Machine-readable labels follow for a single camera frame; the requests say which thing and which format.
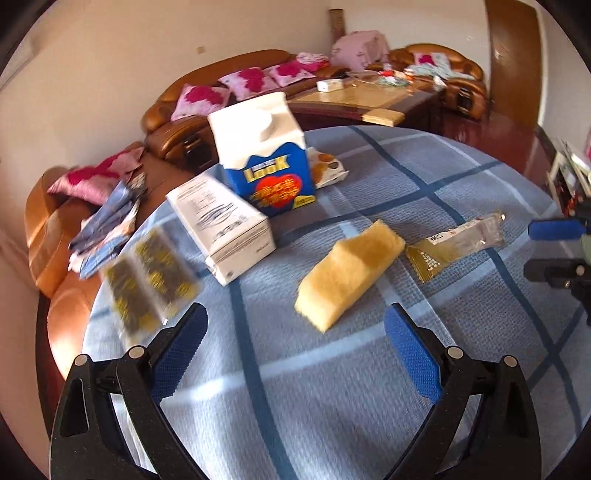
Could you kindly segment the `blue plaid tablecloth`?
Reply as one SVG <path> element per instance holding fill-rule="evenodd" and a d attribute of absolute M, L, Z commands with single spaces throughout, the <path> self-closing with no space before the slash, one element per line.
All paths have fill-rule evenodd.
<path fill-rule="evenodd" d="M 381 479 L 412 440 L 430 402 L 388 340 L 400 303 L 445 345 L 520 363 L 540 429 L 542 469 L 563 458 L 590 417 L 590 330 L 567 291 L 524 278 L 531 257 L 576 256 L 534 242 L 552 199 L 512 168 L 466 145 L 380 127 L 312 131 L 308 144 L 348 170 L 311 205 L 271 222 L 276 250 L 223 286 L 167 204 L 139 228 L 167 233 L 197 274 L 208 329 L 162 409 L 212 479 Z M 505 243 L 420 281 L 398 259 L 331 329 L 294 310 L 297 286 L 336 241 L 381 220 L 408 243 L 500 211 Z"/>

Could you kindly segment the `folded pink blanket on sofa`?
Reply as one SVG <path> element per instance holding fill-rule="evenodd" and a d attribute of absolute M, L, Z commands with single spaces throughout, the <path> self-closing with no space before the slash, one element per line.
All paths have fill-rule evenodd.
<path fill-rule="evenodd" d="M 305 71 L 310 73 L 318 72 L 329 67 L 329 58 L 324 54 L 300 52 L 295 56 L 295 62 Z"/>

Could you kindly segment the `clear gold long wrapper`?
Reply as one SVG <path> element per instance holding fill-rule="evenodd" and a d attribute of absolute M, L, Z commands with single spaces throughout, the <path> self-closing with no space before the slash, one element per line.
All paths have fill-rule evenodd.
<path fill-rule="evenodd" d="M 409 245 L 405 253 L 419 279 L 427 282 L 467 256 L 503 246 L 505 219 L 505 214 L 499 211 L 475 218 Z"/>

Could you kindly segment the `tall brown floor vase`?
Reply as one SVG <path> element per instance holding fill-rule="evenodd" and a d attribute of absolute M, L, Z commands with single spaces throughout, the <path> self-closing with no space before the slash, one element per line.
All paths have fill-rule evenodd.
<path fill-rule="evenodd" d="M 337 42 L 346 35 L 345 12 L 341 8 L 329 9 L 329 26 L 331 27 L 332 42 Z"/>

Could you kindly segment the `white tissue box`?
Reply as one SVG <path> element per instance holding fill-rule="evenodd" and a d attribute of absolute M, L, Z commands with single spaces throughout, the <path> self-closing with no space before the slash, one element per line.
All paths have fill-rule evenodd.
<path fill-rule="evenodd" d="M 325 79 L 318 80 L 317 90 L 320 93 L 332 93 L 345 88 L 345 83 L 342 79 Z"/>

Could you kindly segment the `yellow sponge block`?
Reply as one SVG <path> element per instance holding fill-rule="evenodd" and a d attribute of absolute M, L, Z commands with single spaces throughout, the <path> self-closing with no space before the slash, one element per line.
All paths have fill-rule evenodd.
<path fill-rule="evenodd" d="M 406 242 L 378 220 L 359 235 L 335 242 L 301 280 L 294 309 L 325 333 L 398 259 Z"/>

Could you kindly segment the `pink cloth covered object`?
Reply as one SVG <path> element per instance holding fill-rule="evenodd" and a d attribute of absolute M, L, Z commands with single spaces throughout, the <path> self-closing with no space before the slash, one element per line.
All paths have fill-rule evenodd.
<path fill-rule="evenodd" d="M 370 64 L 389 59 L 390 47 L 378 30 L 353 31 L 335 41 L 329 62 L 349 70 L 365 70 Z"/>

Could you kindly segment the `pink cushion on sofa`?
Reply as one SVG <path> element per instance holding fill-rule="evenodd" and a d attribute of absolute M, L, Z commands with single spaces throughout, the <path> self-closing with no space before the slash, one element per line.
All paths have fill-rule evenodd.
<path fill-rule="evenodd" d="M 228 87 L 238 102 L 271 92 L 280 88 L 269 75 L 259 67 L 250 67 L 229 73 L 218 79 Z"/>
<path fill-rule="evenodd" d="M 297 61 L 290 61 L 267 67 L 263 70 L 267 76 L 273 79 L 281 88 L 300 82 L 301 80 L 314 79 L 315 75 L 301 67 Z"/>
<path fill-rule="evenodd" d="M 170 120 L 176 121 L 191 116 L 207 117 L 224 108 L 229 97 L 228 88 L 185 84 Z"/>

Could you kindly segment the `small brown white snack packet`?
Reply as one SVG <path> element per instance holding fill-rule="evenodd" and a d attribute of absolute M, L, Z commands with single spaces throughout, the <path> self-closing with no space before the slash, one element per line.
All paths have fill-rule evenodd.
<path fill-rule="evenodd" d="M 342 182 L 349 175 L 349 171 L 342 165 L 342 162 L 332 154 L 308 147 L 307 157 L 311 179 L 317 189 Z"/>

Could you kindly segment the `brown wooden door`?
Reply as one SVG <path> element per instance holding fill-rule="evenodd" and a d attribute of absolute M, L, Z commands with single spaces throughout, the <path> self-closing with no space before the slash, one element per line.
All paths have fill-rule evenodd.
<path fill-rule="evenodd" d="M 485 1 L 491 44 L 494 111 L 534 129 L 542 94 L 542 46 L 537 12 L 515 0 Z"/>

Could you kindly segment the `folded blue plaid cloth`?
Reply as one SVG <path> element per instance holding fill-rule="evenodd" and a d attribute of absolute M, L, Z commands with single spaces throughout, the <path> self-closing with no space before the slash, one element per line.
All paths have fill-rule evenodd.
<path fill-rule="evenodd" d="M 113 260 L 130 239 L 146 190 L 144 173 L 121 180 L 98 211 L 81 222 L 80 232 L 69 243 L 68 263 L 80 280 Z"/>

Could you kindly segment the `white tv stand shelf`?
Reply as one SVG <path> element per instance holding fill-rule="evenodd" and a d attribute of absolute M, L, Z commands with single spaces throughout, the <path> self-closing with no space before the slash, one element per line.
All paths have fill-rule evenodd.
<path fill-rule="evenodd" d="M 566 217 L 577 210 L 590 210 L 590 159 L 564 140 L 559 140 L 547 186 L 551 197 Z"/>

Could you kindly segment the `white rectangular box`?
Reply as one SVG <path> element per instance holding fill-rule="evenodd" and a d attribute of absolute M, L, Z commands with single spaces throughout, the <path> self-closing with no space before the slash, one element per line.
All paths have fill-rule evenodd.
<path fill-rule="evenodd" d="M 214 177 L 199 174 L 166 199 L 222 286 L 276 250 L 269 218 Z"/>

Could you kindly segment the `dark gold sachet pack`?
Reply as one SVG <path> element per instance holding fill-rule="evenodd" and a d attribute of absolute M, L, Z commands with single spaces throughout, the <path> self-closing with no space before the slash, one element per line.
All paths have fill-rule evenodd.
<path fill-rule="evenodd" d="M 100 276 L 125 348 L 153 338 L 200 291 L 197 276 L 160 227 L 103 266 Z"/>

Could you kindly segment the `blue white LOOK carton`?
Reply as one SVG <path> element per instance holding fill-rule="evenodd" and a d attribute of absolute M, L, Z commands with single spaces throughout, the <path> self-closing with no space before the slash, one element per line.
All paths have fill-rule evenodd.
<path fill-rule="evenodd" d="M 273 217 L 315 202 L 304 132 L 273 92 L 211 113 L 208 124 L 231 188 Z"/>

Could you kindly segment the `dark wood coffee table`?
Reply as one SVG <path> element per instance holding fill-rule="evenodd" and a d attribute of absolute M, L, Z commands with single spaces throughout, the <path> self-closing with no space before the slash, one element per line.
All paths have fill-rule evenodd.
<path fill-rule="evenodd" d="M 423 80 L 403 87 L 353 80 L 342 90 L 305 92 L 290 99 L 288 106 L 304 131 L 374 124 L 439 133 L 444 96 L 443 88 Z"/>

